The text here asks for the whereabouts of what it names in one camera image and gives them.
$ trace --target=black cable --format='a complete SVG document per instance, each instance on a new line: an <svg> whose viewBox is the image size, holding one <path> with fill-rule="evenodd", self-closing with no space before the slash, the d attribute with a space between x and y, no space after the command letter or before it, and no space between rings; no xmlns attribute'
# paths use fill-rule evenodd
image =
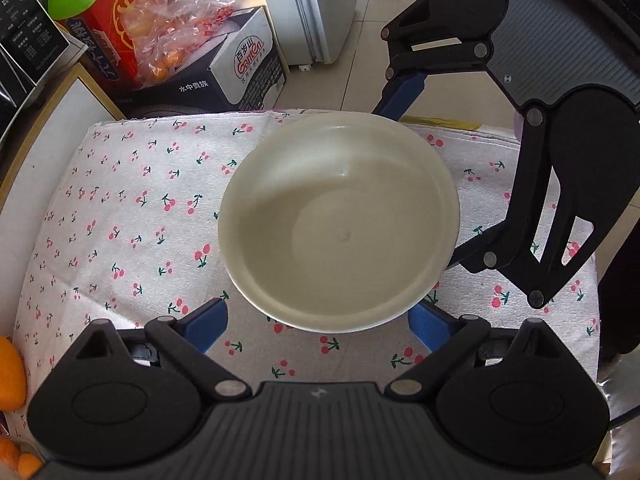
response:
<svg viewBox="0 0 640 480"><path fill-rule="evenodd" d="M640 405L638 405L638 406L636 406L634 408L631 408L628 412L623 413L622 415L617 416L616 418L614 418L609 423L609 429L610 430L615 430L616 428L619 428L623 424L628 423L630 420L633 420L637 416L640 416Z"/></svg>

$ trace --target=tile floor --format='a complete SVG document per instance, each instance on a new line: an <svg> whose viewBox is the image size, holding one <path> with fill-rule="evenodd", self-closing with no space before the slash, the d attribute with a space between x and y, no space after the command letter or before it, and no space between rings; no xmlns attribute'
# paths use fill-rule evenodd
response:
<svg viewBox="0 0 640 480"><path fill-rule="evenodd" d="M357 0L353 24L338 60L309 72L292 67L277 108L370 112L380 98L388 65L380 30L415 0ZM513 107L484 73L430 76L409 114L513 128ZM640 192L596 252L598 275L640 218Z"/></svg>

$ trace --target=cherry print tablecloth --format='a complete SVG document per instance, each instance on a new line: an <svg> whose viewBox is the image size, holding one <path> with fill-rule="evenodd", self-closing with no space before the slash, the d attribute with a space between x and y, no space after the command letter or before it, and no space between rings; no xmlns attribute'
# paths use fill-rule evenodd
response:
<svg viewBox="0 0 640 480"><path fill-rule="evenodd" d="M297 111L181 116L97 125L87 133L52 197L28 267L14 343L31 397L92 319L133 328L163 314L181 317L213 297L228 304L228 329L209 355L254 388L274 381L375 381L384 385L420 362L426 348L406 316L353 334L292 329L254 309L236 291L217 248L218 208L238 164ZM518 145L480 133L416 126L451 170L461 203L460 241L504 218ZM558 182L549 188L543 229L531 250L543 251ZM590 233L578 220L566 258ZM496 326L531 315L524 294L498 272L444 273L428 294L458 316L473 313ZM590 260L540 315L595 377L598 304ZM29 438L26 410L8 414Z"/></svg>

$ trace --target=red box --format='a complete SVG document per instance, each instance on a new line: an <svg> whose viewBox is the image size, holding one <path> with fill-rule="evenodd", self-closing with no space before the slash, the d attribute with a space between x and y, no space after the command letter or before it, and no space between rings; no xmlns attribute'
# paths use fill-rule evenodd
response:
<svg viewBox="0 0 640 480"><path fill-rule="evenodd" d="M132 1L96 0L85 12L60 22L88 46L83 64L107 93L140 86L134 79L133 46L120 22L120 13Z"/></svg>

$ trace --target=ceramic bowl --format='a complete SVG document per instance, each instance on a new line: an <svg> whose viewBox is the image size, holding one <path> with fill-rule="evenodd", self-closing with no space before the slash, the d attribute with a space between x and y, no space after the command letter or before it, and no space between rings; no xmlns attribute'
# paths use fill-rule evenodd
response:
<svg viewBox="0 0 640 480"><path fill-rule="evenodd" d="M395 121L332 112L284 126L242 161L218 240L252 305L293 327L341 333L418 303L459 225L456 187L428 142Z"/></svg>

